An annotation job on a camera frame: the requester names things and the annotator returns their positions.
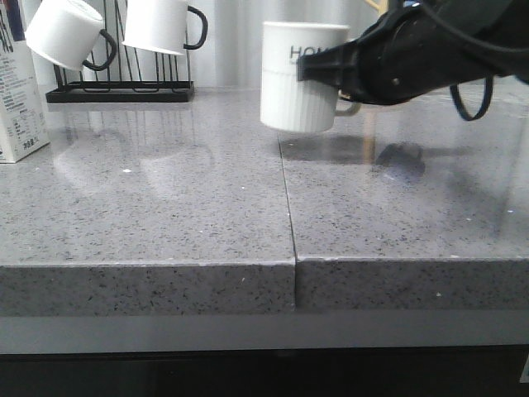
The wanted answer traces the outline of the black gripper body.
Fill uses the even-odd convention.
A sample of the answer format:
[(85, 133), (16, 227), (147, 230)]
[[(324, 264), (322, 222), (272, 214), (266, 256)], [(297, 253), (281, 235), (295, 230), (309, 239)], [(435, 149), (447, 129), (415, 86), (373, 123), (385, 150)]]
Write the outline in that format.
[(447, 25), (505, 54), (465, 43), (413, 8), (390, 32), (359, 51), (367, 103), (406, 102), (432, 90), (490, 76), (528, 78), (526, 1), (430, 1)]

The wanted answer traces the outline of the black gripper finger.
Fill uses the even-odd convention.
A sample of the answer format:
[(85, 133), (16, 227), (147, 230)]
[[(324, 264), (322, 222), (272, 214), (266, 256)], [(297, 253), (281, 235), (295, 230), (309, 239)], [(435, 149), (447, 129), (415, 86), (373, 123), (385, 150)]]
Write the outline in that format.
[(332, 47), (297, 61), (297, 80), (316, 81), (338, 89), (359, 85), (358, 45), (356, 42)]

